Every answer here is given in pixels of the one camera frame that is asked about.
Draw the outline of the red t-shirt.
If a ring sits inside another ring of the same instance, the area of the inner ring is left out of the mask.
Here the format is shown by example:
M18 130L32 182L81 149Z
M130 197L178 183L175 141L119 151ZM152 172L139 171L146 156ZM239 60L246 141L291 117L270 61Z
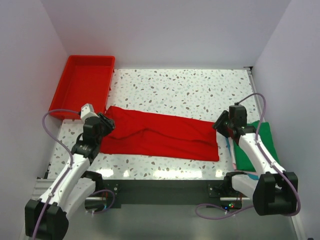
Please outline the red t-shirt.
M197 161L219 161L213 123L192 118L111 106L105 116L115 129L103 138L103 154L145 155Z

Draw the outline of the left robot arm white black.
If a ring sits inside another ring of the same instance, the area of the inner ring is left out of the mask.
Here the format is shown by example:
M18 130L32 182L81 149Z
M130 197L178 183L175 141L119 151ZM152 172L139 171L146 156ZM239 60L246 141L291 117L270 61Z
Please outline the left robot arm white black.
M104 187L102 175L88 170L103 138L115 129L115 122L101 112L82 112L80 118L83 132L67 151L69 158L63 170L38 199L25 205L25 234L33 240L62 240L70 217L88 197L111 195L115 200L115 193Z

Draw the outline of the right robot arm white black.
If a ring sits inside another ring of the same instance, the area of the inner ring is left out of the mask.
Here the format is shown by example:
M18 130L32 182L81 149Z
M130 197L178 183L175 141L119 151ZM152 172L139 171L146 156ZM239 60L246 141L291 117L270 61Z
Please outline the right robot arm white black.
M222 112L213 129L238 145L249 158L258 180L247 173L228 173L223 192L230 197L238 192L250 198L258 215L294 216L300 210L298 177L286 171L269 153L257 129L247 124L247 110L236 103Z

